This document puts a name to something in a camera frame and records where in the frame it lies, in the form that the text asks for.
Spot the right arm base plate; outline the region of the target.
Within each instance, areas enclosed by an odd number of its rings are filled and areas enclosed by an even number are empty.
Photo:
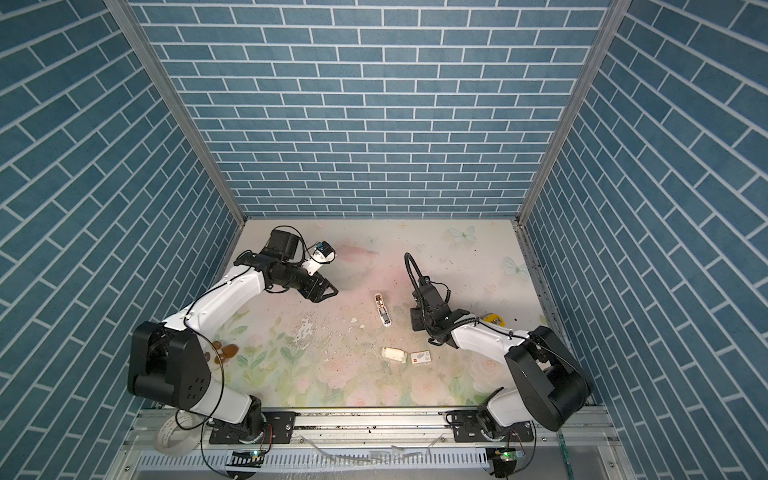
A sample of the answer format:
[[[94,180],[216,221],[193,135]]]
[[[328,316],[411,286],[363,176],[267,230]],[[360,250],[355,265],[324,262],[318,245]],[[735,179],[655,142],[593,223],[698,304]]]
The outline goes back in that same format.
[[[498,425],[488,413],[477,409],[451,410],[443,417],[457,443],[507,441],[526,443],[534,440],[533,424],[529,421],[503,427]]]

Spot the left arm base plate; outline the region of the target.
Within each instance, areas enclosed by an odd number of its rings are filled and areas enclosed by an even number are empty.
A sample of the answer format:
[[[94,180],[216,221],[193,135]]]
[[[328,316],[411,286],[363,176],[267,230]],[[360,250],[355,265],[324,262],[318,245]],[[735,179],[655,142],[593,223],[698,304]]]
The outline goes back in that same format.
[[[297,413],[263,411],[249,413],[237,424],[215,420],[209,443],[212,445],[289,444]]]

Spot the white staple box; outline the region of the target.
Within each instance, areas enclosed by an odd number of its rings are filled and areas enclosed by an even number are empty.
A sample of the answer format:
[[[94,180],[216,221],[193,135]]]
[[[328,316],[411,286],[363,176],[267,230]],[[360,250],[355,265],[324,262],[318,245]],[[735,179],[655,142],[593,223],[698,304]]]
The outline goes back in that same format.
[[[428,364],[432,361],[431,353],[428,350],[411,352],[409,359],[411,365]]]

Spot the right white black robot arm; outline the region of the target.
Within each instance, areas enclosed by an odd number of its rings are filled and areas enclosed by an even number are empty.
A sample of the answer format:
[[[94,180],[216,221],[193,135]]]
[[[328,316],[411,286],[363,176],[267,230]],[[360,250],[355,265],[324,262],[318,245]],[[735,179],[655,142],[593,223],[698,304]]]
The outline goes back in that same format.
[[[440,284],[422,274],[410,253],[404,254],[404,264],[416,302],[412,329],[426,332],[432,345],[476,352],[510,371],[514,387],[497,389],[478,406],[476,422],[489,439],[529,421],[556,432],[587,404],[588,376],[552,329],[514,330],[488,316],[453,310],[449,289],[440,293]]]

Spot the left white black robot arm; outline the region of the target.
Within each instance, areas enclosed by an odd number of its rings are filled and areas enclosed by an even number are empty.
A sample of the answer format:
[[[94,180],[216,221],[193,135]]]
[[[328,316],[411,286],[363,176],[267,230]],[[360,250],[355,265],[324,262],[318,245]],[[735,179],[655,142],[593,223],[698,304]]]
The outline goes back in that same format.
[[[240,253],[224,277],[188,306],[134,330],[128,392],[231,427],[241,442],[255,441],[265,424],[260,400],[227,387],[224,375],[211,372],[204,349],[224,323],[264,292],[295,290],[312,303],[337,295],[319,272],[335,257],[329,243],[309,246],[296,228],[275,227],[260,251]]]

